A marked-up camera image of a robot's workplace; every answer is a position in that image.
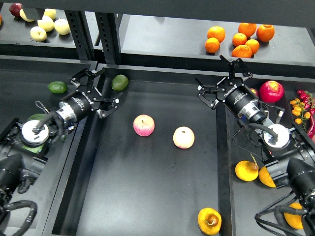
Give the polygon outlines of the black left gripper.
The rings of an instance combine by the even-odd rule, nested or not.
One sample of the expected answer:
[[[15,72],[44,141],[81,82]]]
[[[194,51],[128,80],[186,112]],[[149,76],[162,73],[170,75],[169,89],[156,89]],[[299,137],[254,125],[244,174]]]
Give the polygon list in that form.
[[[99,118],[105,118],[118,109],[119,98],[102,97],[94,86],[94,79],[104,73],[90,71],[85,68],[71,77],[70,83],[76,90],[59,102],[59,116],[65,121],[79,122],[91,111],[95,111]]]

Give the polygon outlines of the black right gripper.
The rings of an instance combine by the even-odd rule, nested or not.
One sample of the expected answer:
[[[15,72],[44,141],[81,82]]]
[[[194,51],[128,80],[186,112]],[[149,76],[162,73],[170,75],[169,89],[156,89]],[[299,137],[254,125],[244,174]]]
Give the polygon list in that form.
[[[220,55],[220,59],[228,65],[228,77],[224,77],[216,86],[203,85],[196,78],[197,97],[211,109],[215,109],[219,102],[223,103],[236,117],[257,116],[260,112],[258,97],[243,83],[252,78],[252,71],[241,58],[229,61]]]

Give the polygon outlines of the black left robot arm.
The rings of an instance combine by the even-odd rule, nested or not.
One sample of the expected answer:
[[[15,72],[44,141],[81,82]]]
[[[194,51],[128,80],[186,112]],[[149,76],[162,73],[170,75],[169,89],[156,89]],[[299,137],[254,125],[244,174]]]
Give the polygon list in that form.
[[[48,159],[49,147],[69,135],[78,123],[95,112],[105,118],[118,109],[119,99],[103,95],[94,79],[103,77],[105,68],[99,71],[83,69],[72,76],[70,83],[75,91],[59,102],[59,108],[48,110],[42,102],[37,107],[45,115],[21,123],[14,118],[0,134],[0,234],[4,235],[5,222],[11,212],[27,208],[28,215],[14,233],[22,236],[32,225],[38,206],[32,200],[13,202],[12,195],[28,191],[40,176]]]

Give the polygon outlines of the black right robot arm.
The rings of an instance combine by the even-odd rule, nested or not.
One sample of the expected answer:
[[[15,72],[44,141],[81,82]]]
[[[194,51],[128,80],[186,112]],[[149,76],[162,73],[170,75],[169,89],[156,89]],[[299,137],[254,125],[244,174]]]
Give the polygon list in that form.
[[[269,118],[266,103],[258,98],[246,85],[252,72],[241,58],[220,59],[228,67],[228,76],[215,85],[199,82],[198,98],[209,108],[219,103],[237,118],[241,127],[248,127],[258,135],[263,156],[262,163],[277,188],[289,186],[290,194],[302,206],[294,209],[289,204],[276,201],[255,215],[256,223],[263,229],[279,236],[297,236],[285,221],[285,214],[301,217],[305,235],[315,234],[315,144],[297,124],[286,128]]]

